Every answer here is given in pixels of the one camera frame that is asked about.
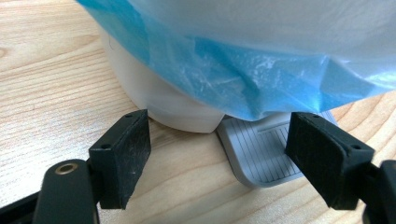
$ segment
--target blue plastic bag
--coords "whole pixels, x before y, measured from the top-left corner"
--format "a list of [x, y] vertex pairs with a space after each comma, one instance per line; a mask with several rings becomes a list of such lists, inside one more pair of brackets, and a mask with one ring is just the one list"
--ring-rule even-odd
[[396, 89], [394, 1], [78, 1], [164, 80], [239, 119]]

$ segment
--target wooden table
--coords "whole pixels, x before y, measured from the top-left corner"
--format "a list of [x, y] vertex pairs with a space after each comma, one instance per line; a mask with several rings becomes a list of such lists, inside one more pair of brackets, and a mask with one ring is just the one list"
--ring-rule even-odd
[[[396, 159], [396, 92], [332, 112], [341, 128]], [[74, 1], [0, 3], [0, 207], [39, 190], [58, 161], [87, 149], [137, 108], [115, 79], [95, 22]], [[235, 177], [214, 133], [150, 121], [152, 154], [126, 211], [103, 223], [357, 223], [327, 208], [305, 178], [249, 189]]]

